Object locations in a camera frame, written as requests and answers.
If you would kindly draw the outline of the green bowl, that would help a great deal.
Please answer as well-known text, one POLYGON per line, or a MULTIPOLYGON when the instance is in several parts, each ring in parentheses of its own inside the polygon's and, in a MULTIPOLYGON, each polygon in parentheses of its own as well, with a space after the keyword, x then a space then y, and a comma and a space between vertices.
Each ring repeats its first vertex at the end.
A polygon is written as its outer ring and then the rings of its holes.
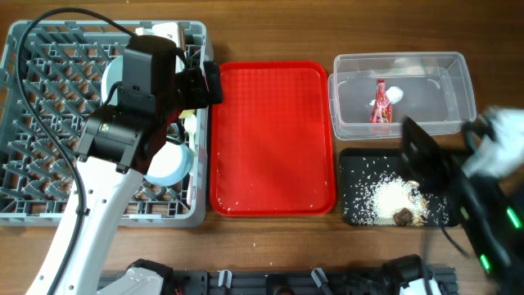
POLYGON ((166 22, 153 25, 150 29, 145 27, 136 28, 137 35, 155 35, 158 37, 170 39, 175 42, 178 48, 186 51, 185 31, 178 22, 166 22))

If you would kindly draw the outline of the light blue plate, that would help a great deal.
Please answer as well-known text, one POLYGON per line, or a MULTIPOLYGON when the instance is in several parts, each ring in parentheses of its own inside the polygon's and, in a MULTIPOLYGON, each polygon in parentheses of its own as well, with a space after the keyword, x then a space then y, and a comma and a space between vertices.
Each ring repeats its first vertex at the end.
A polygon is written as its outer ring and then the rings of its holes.
POLYGON ((111 86, 122 80, 123 74, 123 57, 116 57, 110 64, 106 67, 102 76, 101 84, 101 95, 102 103, 104 103, 109 95, 111 86))

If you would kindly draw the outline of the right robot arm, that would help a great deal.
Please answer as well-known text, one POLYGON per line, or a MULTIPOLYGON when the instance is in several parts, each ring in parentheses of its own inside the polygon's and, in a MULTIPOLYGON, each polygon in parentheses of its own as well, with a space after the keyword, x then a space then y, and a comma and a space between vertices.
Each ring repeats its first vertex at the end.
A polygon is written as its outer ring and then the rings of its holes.
POLYGON ((504 195, 499 177, 466 172, 451 152, 407 117, 402 123, 401 166, 424 193, 444 197, 486 275, 501 294, 523 293, 523 209, 504 195))

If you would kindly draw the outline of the light blue bowl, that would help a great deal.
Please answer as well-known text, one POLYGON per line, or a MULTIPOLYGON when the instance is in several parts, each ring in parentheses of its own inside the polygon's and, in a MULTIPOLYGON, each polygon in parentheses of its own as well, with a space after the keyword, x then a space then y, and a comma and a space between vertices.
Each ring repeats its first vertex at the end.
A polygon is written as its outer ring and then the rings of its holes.
POLYGON ((192 168, 193 154, 185 144, 166 142, 152 158, 145 180, 158 186, 170 186, 183 180, 192 168))

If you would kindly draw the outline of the white tissue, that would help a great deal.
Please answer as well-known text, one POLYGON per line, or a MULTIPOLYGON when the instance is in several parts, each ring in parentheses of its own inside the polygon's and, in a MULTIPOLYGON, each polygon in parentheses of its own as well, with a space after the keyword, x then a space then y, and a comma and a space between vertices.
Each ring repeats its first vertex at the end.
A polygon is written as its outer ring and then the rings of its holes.
POLYGON ((383 89, 382 86, 377 86, 376 98, 373 99, 369 105, 372 107, 388 107, 399 102, 404 96, 404 91, 396 86, 383 89))

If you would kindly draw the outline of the yellow plastic cup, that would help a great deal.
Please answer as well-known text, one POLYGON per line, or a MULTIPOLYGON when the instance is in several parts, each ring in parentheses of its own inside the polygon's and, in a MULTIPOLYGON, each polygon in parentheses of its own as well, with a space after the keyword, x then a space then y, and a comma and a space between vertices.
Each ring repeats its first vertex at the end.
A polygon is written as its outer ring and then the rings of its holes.
POLYGON ((187 118, 190 118, 191 116, 193 116, 195 114, 196 110, 195 109, 190 109, 190 110, 184 110, 181 112, 181 114, 179 115, 179 118, 181 119, 187 119, 187 118))

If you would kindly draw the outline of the white plastic spoon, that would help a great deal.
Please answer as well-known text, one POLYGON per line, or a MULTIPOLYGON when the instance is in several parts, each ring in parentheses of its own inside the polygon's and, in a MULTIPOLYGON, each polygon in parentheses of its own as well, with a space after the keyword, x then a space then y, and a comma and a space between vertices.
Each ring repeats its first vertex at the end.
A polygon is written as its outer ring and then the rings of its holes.
POLYGON ((192 153, 193 159, 192 159, 192 168, 189 171, 190 176, 194 176, 194 170, 195 170, 195 164, 194 161, 197 158, 197 151, 196 151, 196 141, 195 141, 195 135, 197 132, 197 117, 195 115, 190 115, 188 118, 184 120, 184 128, 188 134, 189 139, 189 149, 192 153))

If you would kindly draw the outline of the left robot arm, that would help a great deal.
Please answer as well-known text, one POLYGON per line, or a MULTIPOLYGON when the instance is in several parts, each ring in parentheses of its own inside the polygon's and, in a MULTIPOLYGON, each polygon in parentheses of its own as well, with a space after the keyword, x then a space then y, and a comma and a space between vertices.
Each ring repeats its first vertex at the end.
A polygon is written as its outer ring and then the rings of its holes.
POLYGON ((166 131, 184 109, 208 107, 222 94, 215 62, 206 74, 180 73, 170 87, 180 93, 163 98, 157 90, 125 88, 117 105, 96 110, 80 139, 73 167, 75 190, 58 225, 30 294, 174 294, 174 272, 139 260, 125 276, 104 288, 98 283, 121 216, 152 162, 171 168, 173 153, 162 154, 166 131))

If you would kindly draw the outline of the red snack wrapper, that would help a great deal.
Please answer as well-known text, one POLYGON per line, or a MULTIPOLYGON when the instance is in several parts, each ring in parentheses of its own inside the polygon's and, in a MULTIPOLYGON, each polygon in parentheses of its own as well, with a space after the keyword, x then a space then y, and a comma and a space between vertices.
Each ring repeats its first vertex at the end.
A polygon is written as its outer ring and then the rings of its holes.
POLYGON ((380 124, 392 122, 392 106, 386 96, 386 81, 384 79, 377 80, 377 91, 370 122, 380 124))

